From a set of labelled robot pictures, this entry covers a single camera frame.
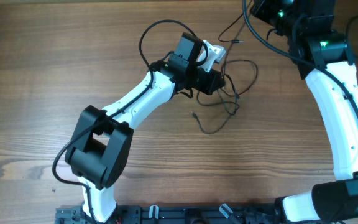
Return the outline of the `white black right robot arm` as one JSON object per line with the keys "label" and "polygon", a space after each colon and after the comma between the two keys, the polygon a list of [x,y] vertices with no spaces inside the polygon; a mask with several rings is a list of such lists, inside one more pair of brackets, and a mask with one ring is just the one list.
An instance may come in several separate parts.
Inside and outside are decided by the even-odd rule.
{"label": "white black right robot arm", "polygon": [[321,113],[335,180],[275,201],[278,223],[342,223],[358,218],[358,84],[347,36],[332,28],[334,1],[255,1],[256,17],[288,39],[284,56],[298,67]]}

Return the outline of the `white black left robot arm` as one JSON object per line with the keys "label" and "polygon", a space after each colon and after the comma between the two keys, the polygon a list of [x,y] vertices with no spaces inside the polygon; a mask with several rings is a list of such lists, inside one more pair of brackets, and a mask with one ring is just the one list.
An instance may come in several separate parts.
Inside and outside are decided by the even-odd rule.
{"label": "white black left robot arm", "polygon": [[150,64],[145,78],[128,94],[98,109],[89,105],[79,117],[65,162],[83,186],[81,223],[107,223],[117,209],[114,183],[122,174],[134,130],[160,105],[176,94],[193,90],[206,95],[223,87],[221,72],[213,69],[226,53],[189,33],[183,33],[173,52]]}

